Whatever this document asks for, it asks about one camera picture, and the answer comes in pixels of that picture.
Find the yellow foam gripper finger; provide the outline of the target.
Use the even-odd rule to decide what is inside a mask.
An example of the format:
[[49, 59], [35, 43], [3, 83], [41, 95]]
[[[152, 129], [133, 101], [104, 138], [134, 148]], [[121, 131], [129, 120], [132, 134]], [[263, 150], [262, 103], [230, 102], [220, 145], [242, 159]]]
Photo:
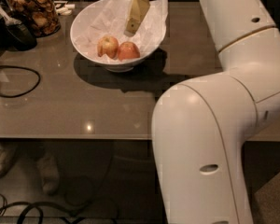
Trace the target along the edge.
[[124, 34], [127, 36], [135, 35], [149, 9], [149, 0], [132, 0], [126, 20]]

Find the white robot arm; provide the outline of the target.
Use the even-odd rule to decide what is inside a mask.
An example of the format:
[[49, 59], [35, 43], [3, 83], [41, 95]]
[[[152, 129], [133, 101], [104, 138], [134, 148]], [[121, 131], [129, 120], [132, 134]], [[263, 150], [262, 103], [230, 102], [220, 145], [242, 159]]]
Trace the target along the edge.
[[280, 116], [280, 32], [260, 0], [200, 0], [222, 70], [174, 85], [152, 116], [168, 224], [253, 224], [242, 145]]

